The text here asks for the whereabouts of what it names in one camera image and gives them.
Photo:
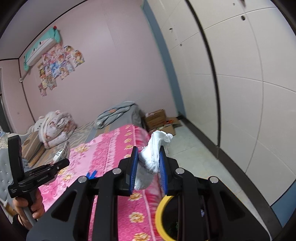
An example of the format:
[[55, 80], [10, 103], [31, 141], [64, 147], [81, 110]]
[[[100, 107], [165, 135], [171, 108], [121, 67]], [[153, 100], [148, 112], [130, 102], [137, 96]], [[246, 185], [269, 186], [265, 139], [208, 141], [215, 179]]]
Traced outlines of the anime posters on wall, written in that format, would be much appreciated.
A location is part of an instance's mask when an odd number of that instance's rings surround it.
[[38, 65], [39, 78], [38, 85], [41, 97], [47, 95], [47, 90], [57, 87], [56, 79], [61, 80], [69, 76], [81, 64], [85, 63], [83, 54], [70, 45], [62, 46], [56, 44], [41, 57], [42, 62]]

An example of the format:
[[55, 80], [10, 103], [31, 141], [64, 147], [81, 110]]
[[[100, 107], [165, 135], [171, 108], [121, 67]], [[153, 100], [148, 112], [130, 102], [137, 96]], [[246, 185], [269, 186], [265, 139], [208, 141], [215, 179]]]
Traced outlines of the white wardrobe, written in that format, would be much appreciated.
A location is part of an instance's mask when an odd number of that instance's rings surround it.
[[189, 121], [269, 205], [295, 181], [295, 34], [272, 1], [149, 1]]

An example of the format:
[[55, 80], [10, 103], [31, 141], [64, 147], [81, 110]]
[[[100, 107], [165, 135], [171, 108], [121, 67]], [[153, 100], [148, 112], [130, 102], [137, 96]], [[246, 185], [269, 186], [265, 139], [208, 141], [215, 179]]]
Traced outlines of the white paper label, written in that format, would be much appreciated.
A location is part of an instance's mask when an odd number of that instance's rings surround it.
[[69, 159], [70, 156], [70, 143], [66, 141], [64, 147], [60, 149], [53, 157], [52, 164], [55, 164], [63, 159]]

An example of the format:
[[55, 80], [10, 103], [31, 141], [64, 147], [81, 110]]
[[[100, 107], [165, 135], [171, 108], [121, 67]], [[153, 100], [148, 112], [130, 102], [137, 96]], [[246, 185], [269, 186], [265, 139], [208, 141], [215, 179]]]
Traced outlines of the covered wall air conditioner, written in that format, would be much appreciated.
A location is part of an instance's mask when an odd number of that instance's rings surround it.
[[51, 27], [39, 40], [27, 51], [23, 57], [23, 68], [26, 72], [41, 56], [54, 45], [61, 42], [61, 36], [56, 26]]

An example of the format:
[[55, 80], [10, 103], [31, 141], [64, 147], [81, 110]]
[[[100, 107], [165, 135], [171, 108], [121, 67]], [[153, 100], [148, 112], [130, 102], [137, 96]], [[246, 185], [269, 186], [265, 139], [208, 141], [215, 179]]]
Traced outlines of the grey folded blanket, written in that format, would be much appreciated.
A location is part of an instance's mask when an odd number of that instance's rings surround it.
[[124, 101], [102, 112], [94, 121], [94, 127], [96, 129], [102, 129], [121, 117], [127, 123], [142, 126], [143, 116], [142, 110], [134, 101]]

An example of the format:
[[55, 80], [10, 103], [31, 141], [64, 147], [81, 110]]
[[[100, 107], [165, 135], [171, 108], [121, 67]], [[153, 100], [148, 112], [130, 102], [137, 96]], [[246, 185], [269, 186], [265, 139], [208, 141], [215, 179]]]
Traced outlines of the pink floral bedspread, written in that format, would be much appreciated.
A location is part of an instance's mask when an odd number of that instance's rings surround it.
[[[45, 209], [49, 209], [78, 177], [94, 170], [97, 170], [96, 177], [102, 176], [116, 168], [121, 159], [130, 157], [134, 146], [142, 150], [148, 141], [146, 130], [124, 125], [100, 134], [87, 144], [71, 148], [69, 166], [59, 172], [55, 181], [39, 188]], [[154, 222], [161, 199], [158, 177], [154, 177], [147, 189], [134, 191], [131, 197], [119, 197], [119, 240], [161, 240]]]

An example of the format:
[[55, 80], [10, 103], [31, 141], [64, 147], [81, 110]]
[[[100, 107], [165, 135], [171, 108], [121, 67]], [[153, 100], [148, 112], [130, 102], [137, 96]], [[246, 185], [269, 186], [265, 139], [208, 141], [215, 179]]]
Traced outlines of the blue rubber glove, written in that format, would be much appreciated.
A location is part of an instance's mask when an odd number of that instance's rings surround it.
[[86, 175], [86, 177], [88, 179], [94, 179], [94, 178], [96, 178], [96, 174], [97, 174], [97, 170], [94, 170], [92, 172], [88, 172], [87, 175]]

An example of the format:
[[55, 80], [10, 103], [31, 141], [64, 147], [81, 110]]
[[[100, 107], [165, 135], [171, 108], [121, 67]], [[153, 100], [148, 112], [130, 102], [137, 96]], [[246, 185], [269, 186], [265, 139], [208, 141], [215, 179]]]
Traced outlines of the grey patterned bed sheet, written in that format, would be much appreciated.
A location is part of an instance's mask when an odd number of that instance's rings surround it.
[[[68, 141], [70, 143], [70, 148], [75, 148], [83, 143], [88, 143], [94, 138], [98, 137], [102, 133], [108, 133], [111, 131], [110, 126], [106, 126], [103, 129], [96, 129], [94, 127], [94, 122], [90, 122], [85, 124], [79, 128], [76, 128], [73, 134], [69, 137]], [[49, 164], [55, 154], [64, 147], [65, 142], [51, 148], [45, 150], [45, 152], [41, 155], [41, 157], [34, 161], [32, 168], [36, 168], [45, 164]]]

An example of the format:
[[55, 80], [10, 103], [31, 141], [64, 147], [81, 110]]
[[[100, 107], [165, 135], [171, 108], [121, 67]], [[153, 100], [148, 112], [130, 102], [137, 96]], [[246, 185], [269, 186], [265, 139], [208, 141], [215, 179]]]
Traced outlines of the flat open cardboard box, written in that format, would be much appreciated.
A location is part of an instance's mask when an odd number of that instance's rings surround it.
[[167, 118], [166, 119], [166, 124], [162, 127], [159, 127], [160, 131], [163, 131], [165, 133], [170, 133], [173, 136], [176, 135], [176, 131], [175, 128], [179, 127], [181, 125], [180, 121], [178, 120], [178, 118]]

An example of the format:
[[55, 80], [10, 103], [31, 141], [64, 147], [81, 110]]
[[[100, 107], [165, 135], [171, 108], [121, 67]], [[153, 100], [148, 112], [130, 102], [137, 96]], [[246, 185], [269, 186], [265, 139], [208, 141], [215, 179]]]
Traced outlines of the grey tufted headboard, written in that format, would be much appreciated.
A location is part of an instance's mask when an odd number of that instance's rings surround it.
[[16, 136], [16, 133], [7, 133], [1, 131], [1, 166], [0, 166], [0, 178], [1, 178], [1, 202], [3, 206], [8, 204], [14, 207], [13, 200], [8, 192], [8, 185], [11, 184], [13, 178], [11, 175], [11, 167], [9, 161], [8, 150], [8, 137]]

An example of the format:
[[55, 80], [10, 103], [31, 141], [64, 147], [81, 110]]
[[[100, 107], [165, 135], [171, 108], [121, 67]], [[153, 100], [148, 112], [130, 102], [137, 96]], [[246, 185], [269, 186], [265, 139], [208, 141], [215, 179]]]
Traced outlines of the folded floral quilt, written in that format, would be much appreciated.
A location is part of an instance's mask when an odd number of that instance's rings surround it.
[[41, 120], [38, 135], [47, 150], [67, 141], [77, 128], [72, 115], [60, 110], [48, 112]]

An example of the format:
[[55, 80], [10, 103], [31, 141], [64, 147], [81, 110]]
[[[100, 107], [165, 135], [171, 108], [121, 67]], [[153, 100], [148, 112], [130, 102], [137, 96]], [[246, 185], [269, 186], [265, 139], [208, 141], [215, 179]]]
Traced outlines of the striped brown pillow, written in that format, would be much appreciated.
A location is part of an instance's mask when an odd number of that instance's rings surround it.
[[27, 161], [28, 167], [32, 168], [45, 152], [43, 142], [39, 139], [39, 132], [31, 133], [22, 144], [22, 158]]

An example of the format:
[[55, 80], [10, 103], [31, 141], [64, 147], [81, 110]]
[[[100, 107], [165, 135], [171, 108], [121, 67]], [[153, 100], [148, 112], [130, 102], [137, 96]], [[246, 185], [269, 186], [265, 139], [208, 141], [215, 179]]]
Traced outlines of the white tissue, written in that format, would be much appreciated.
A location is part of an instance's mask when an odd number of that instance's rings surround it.
[[159, 157], [161, 146], [167, 146], [173, 139], [171, 133], [154, 131], [147, 146], [138, 154], [137, 173], [134, 189], [144, 190], [151, 185], [154, 177], [159, 173]]

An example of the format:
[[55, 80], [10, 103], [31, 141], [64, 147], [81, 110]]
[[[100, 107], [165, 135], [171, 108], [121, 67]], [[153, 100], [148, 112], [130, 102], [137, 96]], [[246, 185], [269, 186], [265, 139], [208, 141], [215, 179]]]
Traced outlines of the yellow rimmed black trash bin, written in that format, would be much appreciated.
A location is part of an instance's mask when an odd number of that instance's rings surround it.
[[[180, 237], [181, 221], [180, 214], [180, 197], [165, 196], [159, 203], [154, 217], [155, 226], [158, 234], [163, 240], [184, 240]], [[202, 240], [209, 240], [207, 217], [205, 208], [205, 199], [200, 197], [201, 210], [201, 229], [203, 232]]]

